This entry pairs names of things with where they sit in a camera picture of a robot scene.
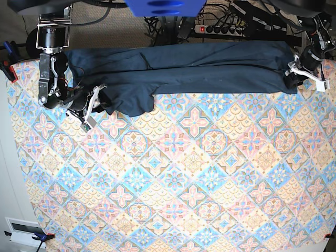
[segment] navy fabric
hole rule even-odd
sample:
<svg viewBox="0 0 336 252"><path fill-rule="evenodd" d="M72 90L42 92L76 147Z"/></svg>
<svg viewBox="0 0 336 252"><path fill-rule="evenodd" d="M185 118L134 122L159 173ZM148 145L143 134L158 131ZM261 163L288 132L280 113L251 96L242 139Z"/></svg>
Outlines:
<svg viewBox="0 0 336 252"><path fill-rule="evenodd" d="M183 44L140 49L79 49L66 52L74 85L105 83L108 114L150 112L155 94L297 93L284 83L293 53L285 42ZM77 67L84 69L85 74Z"/></svg>

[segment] cable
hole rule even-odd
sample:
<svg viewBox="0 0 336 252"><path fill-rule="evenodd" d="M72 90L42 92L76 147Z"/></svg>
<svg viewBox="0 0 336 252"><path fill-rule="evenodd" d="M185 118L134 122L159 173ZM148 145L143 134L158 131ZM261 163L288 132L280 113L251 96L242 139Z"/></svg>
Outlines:
<svg viewBox="0 0 336 252"><path fill-rule="evenodd" d="M63 80L66 83L66 87L69 85L69 82L66 78L59 78L59 80Z"/></svg>
<svg viewBox="0 0 336 252"><path fill-rule="evenodd" d="M204 15L207 15L207 14L214 16L215 19L207 19L207 18L204 18ZM211 13L211 12L204 12L204 13L202 13L202 16L200 15L199 17L200 17L201 19L205 19L205 20L218 20L218 19L219 19L219 17L217 17L215 14L213 14L213 13Z"/></svg>
<svg viewBox="0 0 336 252"><path fill-rule="evenodd" d="M22 19L23 19L23 23L25 24L26 34L29 36L29 32L27 31L26 21L25 21L25 18L23 16L22 16Z"/></svg>
<svg viewBox="0 0 336 252"><path fill-rule="evenodd" d="M111 2L102 2L102 1L97 1L97 0L82 0L82 2L94 6L99 6L99 7L106 7L106 8L128 8L126 3L111 3Z"/></svg>
<svg viewBox="0 0 336 252"><path fill-rule="evenodd" d="M78 68L78 69L80 69L80 70L83 72L83 75L82 75L82 78L80 79L80 81L77 83L77 85L76 85L75 87L71 88L72 90L75 90L75 89L78 88L79 84L81 84L81 82L83 81L83 79L84 79L84 77L85 77L85 71L84 71L84 69L81 68L81 67L77 67L77 66L75 66L75 65L71 65L71 66L72 66L72 67L75 67L75 68Z"/></svg>
<svg viewBox="0 0 336 252"><path fill-rule="evenodd" d="M229 19L229 17L232 16L232 15L235 16L234 13L230 13L228 16L223 16L223 17L221 17L221 18L217 21L217 23L216 23L215 25L213 25L213 27L217 26L217 25L219 24L219 22L220 22L223 18L226 17L225 21L222 22L222 23L223 23L222 26L224 26L224 25L226 24L226 21L227 21L227 20Z"/></svg>
<svg viewBox="0 0 336 252"><path fill-rule="evenodd" d="M151 39L150 46L155 46L161 34L161 31L163 31L161 27L157 29L159 19L157 17L143 17L143 18L144 18L144 21L148 25L148 34L145 34L145 35Z"/></svg>
<svg viewBox="0 0 336 252"><path fill-rule="evenodd" d="M99 19L97 19L95 21L88 22L88 23L83 23L83 24L65 24L65 23L56 22L56 21L53 21L53 20L52 21L55 22L56 24L65 25L65 26L87 26L87 25L94 25L94 24L97 24L97 23L103 21L109 15L110 11L111 11L111 8L108 8L106 10L105 14L101 18L99 18Z"/></svg>

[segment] white wall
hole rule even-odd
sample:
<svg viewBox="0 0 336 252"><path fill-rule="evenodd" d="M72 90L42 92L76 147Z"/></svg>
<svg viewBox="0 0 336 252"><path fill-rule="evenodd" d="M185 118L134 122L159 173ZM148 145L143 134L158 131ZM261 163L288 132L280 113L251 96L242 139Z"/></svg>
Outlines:
<svg viewBox="0 0 336 252"><path fill-rule="evenodd" d="M0 71L0 251L14 252L27 247L9 242L5 217L36 222L23 181L9 115L5 75Z"/></svg>

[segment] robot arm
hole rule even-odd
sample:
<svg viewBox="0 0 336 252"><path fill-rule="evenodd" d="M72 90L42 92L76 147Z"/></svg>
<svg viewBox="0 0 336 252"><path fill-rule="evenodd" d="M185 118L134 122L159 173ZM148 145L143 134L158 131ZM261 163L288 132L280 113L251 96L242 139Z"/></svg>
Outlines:
<svg viewBox="0 0 336 252"><path fill-rule="evenodd" d="M117 7L117 4L111 2L82 1L95 5ZM304 50L300 57L296 56L295 60L288 64L289 70L285 76L286 86L288 88L296 87L302 84L305 79L311 78L317 82L318 90L325 91L328 88L328 81L324 79L323 75L322 79L317 78L315 72L325 58L325 53L335 49L335 45L325 28L326 22L321 21L318 15L323 11L326 0L268 1L276 9L276 12L272 13L273 15L280 15L279 9L297 15L302 25L301 29L308 28L307 35L312 44ZM105 101L99 99L99 91L104 88L104 85L91 87L90 89L85 86L75 88L67 86L64 73L68 67L68 60L63 51L64 48L69 46L69 31L72 25L71 11L74 2L77 2L77 0L8 0L8 5L19 14L39 14L36 47L43 50L39 64L39 104L47 109L53 109L56 106L67 109L68 113L82 122L82 128L88 131L96 123L90 115L91 112L101 111L102 104L105 103ZM162 7L162 4L168 2L177 3L178 1L151 1L148 2L148 5L152 4L155 8L159 8ZM205 0L193 0L192 2L194 5L199 5L199 7L193 7L193 12L197 15ZM155 10L151 13L162 16L169 15L167 12Z"/></svg>

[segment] tile pattern fabric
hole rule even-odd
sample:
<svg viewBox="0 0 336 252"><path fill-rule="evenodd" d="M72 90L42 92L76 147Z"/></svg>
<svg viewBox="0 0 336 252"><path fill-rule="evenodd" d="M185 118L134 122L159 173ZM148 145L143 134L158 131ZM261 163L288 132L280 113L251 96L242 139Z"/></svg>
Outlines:
<svg viewBox="0 0 336 252"><path fill-rule="evenodd" d="M48 251L265 252L336 224L335 62L325 93L158 95L140 117L95 114L88 134L37 104L38 62L14 68L13 133Z"/></svg>

